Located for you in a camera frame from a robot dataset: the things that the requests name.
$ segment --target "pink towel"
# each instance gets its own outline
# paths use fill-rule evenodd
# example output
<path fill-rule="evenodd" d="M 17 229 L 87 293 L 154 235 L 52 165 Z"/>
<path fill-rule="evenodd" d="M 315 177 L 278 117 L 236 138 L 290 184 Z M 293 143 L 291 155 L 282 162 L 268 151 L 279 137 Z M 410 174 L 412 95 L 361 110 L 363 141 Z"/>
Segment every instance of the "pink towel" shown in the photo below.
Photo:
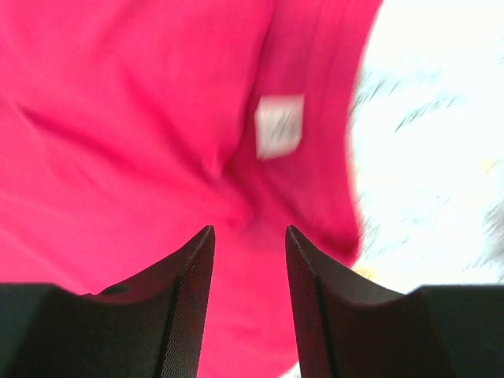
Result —
<path fill-rule="evenodd" d="M 199 376 L 286 371 L 285 227 L 357 256 L 347 113 L 379 5 L 2 0 L 0 280 L 97 292 L 214 224 Z M 269 95 L 304 96 L 302 140 L 261 160 Z"/>

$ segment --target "clothing tag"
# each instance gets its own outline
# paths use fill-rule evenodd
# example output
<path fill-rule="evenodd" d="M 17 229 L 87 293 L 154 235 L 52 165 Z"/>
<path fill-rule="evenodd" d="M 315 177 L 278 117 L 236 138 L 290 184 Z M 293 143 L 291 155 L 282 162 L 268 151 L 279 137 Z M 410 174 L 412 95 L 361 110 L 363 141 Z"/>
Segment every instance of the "clothing tag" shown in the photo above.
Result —
<path fill-rule="evenodd" d="M 261 97 L 255 112 L 258 158 L 277 158 L 298 148 L 303 105 L 301 95 Z"/>

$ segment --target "red cloth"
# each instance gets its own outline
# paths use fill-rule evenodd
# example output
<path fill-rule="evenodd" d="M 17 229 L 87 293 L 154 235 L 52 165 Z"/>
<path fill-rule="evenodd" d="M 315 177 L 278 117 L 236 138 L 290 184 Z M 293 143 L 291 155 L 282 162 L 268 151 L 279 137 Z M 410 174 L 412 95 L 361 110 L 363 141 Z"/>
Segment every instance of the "red cloth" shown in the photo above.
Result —
<path fill-rule="evenodd" d="M 0 280 L 97 292 L 215 224 L 199 376 L 296 361 L 295 224 L 358 251 L 346 124 L 380 0 L 2 0 Z M 305 95 L 303 139 L 259 161 L 262 95 Z"/>

